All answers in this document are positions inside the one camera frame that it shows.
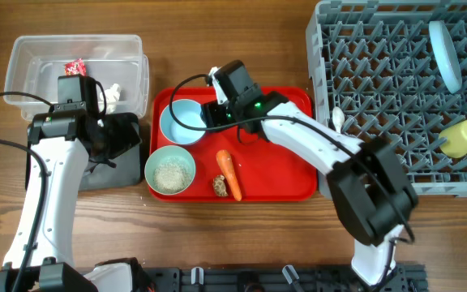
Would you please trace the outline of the light blue small bowl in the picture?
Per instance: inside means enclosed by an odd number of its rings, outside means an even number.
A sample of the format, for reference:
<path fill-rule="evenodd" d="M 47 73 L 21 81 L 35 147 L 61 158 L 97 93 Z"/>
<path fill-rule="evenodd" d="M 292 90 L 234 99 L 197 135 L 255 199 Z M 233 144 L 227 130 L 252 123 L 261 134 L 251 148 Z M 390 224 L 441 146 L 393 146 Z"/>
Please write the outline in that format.
<path fill-rule="evenodd" d="M 205 128 L 202 119 L 201 104 L 197 101 L 182 99 L 172 103 L 175 117 L 189 127 Z M 177 123 L 166 106 L 161 113 L 160 129 L 162 135 L 170 142 L 180 145 L 195 144 L 205 134 L 205 131 L 195 131 Z"/>

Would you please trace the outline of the white tissue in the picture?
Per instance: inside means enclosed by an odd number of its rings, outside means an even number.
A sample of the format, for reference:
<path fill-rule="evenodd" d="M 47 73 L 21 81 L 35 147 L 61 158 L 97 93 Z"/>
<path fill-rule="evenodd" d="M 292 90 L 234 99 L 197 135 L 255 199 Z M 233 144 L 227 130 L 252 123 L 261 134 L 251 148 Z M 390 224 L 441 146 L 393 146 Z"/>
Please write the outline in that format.
<path fill-rule="evenodd" d="M 111 114 L 116 110 L 117 103 L 120 101 L 121 91 L 122 89 L 119 84 L 113 84 L 101 94 L 101 97 L 105 97 L 107 114 Z"/>

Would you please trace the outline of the green bowl with rice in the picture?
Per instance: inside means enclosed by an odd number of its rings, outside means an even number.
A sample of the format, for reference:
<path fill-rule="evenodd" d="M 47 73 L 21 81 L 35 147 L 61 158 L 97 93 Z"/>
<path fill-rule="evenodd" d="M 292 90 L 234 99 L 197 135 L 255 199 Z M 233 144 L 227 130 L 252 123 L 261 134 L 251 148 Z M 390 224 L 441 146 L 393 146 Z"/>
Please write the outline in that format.
<path fill-rule="evenodd" d="M 155 150 L 147 159 L 144 177 L 148 185 L 161 195 L 176 195 L 194 181 L 196 165 L 184 148 L 168 145 Z"/>

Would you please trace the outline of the red snack wrapper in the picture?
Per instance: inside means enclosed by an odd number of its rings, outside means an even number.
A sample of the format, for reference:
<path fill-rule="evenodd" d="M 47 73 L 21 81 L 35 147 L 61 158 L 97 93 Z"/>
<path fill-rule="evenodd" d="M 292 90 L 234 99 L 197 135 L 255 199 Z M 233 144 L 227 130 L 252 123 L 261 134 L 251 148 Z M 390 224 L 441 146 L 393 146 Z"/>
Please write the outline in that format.
<path fill-rule="evenodd" d="M 82 58 L 68 62 L 64 65 L 65 75 L 86 75 L 87 68 Z"/>

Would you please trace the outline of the white plastic spoon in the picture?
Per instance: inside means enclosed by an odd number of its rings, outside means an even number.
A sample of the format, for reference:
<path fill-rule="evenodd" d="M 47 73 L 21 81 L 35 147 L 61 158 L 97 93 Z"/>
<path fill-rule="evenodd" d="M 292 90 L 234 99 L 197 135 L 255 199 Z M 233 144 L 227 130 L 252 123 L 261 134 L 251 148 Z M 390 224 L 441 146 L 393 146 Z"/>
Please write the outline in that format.
<path fill-rule="evenodd" d="M 337 133 L 341 133 L 341 129 L 345 123 L 345 115 L 340 107 L 332 109 L 332 124 Z"/>

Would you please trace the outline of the light blue plate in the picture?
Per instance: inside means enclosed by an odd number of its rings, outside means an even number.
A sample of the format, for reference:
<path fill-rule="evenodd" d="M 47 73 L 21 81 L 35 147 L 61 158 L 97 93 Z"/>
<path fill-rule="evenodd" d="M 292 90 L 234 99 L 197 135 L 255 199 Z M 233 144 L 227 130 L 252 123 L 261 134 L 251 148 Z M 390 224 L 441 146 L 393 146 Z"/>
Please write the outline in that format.
<path fill-rule="evenodd" d="M 437 67 L 443 83 L 450 93 L 462 87 L 462 74 L 456 47 L 445 23 L 441 20 L 429 23 L 429 37 Z"/>

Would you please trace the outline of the yellow plastic cup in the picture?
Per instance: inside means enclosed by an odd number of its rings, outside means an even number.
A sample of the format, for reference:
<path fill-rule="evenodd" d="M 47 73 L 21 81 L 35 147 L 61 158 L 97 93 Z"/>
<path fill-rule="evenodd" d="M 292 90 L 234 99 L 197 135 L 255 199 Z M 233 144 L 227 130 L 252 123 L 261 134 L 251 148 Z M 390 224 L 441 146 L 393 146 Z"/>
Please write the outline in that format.
<path fill-rule="evenodd" d="M 459 122 L 440 132 L 439 138 L 446 142 L 440 150 L 451 158 L 460 158 L 467 154 L 467 120 Z"/>

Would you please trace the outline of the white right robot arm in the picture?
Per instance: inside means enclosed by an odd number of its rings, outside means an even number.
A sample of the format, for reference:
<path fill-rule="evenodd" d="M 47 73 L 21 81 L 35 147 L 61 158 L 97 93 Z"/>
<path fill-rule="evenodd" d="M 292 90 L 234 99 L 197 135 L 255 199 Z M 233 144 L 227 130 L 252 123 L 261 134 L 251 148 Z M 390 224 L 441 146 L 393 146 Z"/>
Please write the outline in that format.
<path fill-rule="evenodd" d="M 294 152 L 323 174 L 337 216 L 355 240 L 351 267 L 368 286 L 379 287 L 394 269 L 400 233 L 418 205 L 393 147 L 381 138 L 363 142 L 342 135 L 304 114 L 278 92 L 243 103 L 209 101 L 201 106 L 207 131 L 244 127 Z"/>

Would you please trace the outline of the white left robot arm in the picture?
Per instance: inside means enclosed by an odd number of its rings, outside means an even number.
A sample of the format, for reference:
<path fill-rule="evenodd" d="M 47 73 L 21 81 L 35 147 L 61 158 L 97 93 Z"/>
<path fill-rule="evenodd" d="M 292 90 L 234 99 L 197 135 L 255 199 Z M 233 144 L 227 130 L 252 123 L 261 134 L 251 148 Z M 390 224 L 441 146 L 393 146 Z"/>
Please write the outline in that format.
<path fill-rule="evenodd" d="M 85 275 L 73 266 L 72 229 L 89 163 L 108 165 L 140 143 L 134 114 L 97 118 L 82 109 L 38 114 L 28 130 L 27 193 L 18 232 L 0 270 L 0 291 L 145 291 L 136 258 L 101 262 Z"/>

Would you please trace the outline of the grey dishwasher rack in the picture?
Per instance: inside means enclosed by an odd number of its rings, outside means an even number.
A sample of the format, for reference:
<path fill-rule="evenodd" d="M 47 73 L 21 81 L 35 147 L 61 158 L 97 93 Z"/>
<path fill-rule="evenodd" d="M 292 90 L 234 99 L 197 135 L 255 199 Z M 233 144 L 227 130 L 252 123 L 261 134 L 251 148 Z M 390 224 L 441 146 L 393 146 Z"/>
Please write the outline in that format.
<path fill-rule="evenodd" d="M 462 86 L 449 92 L 431 48 L 441 21 L 458 57 Z M 467 120 L 467 1 L 322 1 L 306 28 L 318 122 L 332 110 L 361 140 L 386 139 L 420 195 L 467 197 L 467 154 L 442 152 L 441 131 Z"/>

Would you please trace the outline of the black tray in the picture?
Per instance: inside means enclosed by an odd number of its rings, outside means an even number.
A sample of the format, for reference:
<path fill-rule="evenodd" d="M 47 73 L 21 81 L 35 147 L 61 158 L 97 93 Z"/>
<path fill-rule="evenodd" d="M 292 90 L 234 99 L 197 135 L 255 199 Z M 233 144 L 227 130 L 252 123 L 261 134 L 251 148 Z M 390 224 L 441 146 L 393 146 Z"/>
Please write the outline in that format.
<path fill-rule="evenodd" d="M 106 116 L 108 121 L 120 121 L 130 124 L 137 135 L 139 136 L 139 120 L 135 114 L 121 113 L 110 114 Z M 106 188 L 127 187 L 138 184 L 141 181 L 141 155 L 140 145 L 142 144 L 141 137 L 139 142 L 133 147 L 122 153 L 119 157 L 110 159 L 116 164 L 115 168 L 108 165 L 96 163 L 88 163 L 87 169 L 81 179 L 79 191 L 92 191 Z M 28 182 L 31 169 L 31 157 L 27 154 L 26 175 L 25 175 L 25 190 L 28 189 Z"/>

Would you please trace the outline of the orange carrot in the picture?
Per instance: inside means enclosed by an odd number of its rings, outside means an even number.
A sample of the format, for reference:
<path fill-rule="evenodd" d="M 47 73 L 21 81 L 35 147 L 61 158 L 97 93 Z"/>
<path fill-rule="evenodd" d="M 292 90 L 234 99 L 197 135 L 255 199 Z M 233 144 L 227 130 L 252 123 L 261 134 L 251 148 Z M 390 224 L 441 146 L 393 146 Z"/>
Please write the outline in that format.
<path fill-rule="evenodd" d="M 235 173 L 233 159 L 228 151 L 220 150 L 216 153 L 216 161 L 223 176 L 229 184 L 229 189 L 236 201 L 242 200 L 242 191 Z"/>

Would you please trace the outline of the red serving tray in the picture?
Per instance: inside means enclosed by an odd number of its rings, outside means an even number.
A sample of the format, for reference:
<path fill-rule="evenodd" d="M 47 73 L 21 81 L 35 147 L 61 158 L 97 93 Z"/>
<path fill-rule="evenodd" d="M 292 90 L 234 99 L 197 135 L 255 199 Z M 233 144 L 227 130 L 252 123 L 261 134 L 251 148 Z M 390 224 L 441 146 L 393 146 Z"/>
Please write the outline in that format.
<path fill-rule="evenodd" d="M 295 87 L 263 87 L 263 93 L 278 92 L 306 115 L 312 117 L 311 98 L 305 91 Z M 158 148 L 174 144 L 169 142 L 161 133 L 160 117 L 173 88 L 166 88 L 159 92 L 152 103 L 152 129 L 150 138 L 150 153 Z M 203 104 L 215 100 L 212 88 L 180 88 L 174 101 L 191 99 Z M 277 202 L 300 201 L 310 198 L 318 189 L 316 168 L 308 164 L 298 155 L 279 145 L 270 144 L 257 135 L 249 135 L 241 131 L 241 144 L 237 139 L 236 128 L 219 133 L 205 134 L 194 145 L 182 146 L 194 158 L 196 176 L 193 183 L 183 192 L 176 195 L 162 195 L 150 191 L 157 199 L 174 203 L 236 203 L 229 194 L 219 197 L 214 193 L 212 180 L 221 174 L 216 163 L 216 153 L 227 150 L 233 158 L 235 173 L 242 189 L 244 202 Z"/>

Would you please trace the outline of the brown shiitake mushroom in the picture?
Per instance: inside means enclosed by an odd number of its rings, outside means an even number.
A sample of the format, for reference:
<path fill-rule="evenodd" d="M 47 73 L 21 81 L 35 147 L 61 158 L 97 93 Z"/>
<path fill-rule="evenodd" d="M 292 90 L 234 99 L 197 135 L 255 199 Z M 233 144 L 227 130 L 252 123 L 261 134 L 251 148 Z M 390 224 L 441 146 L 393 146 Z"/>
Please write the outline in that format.
<path fill-rule="evenodd" d="M 228 192 L 227 192 L 227 186 L 225 183 L 225 176 L 223 174 L 217 175 L 213 180 L 212 180 L 212 187 L 214 190 L 214 193 L 218 197 L 227 197 Z"/>

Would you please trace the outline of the clear plastic bin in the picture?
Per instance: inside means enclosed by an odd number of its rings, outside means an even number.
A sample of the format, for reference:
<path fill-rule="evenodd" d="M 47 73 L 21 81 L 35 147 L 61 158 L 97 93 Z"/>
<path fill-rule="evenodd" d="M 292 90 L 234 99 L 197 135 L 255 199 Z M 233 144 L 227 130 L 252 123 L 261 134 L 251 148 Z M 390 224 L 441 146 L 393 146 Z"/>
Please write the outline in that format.
<path fill-rule="evenodd" d="M 4 90 L 58 101 L 58 78 L 65 65 L 80 59 L 87 75 L 104 90 L 119 88 L 107 102 L 109 113 L 131 112 L 142 118 L 148 107 L 149 65 L 143 42 L 132 34 L 21 36 L 16 39 Z"/>

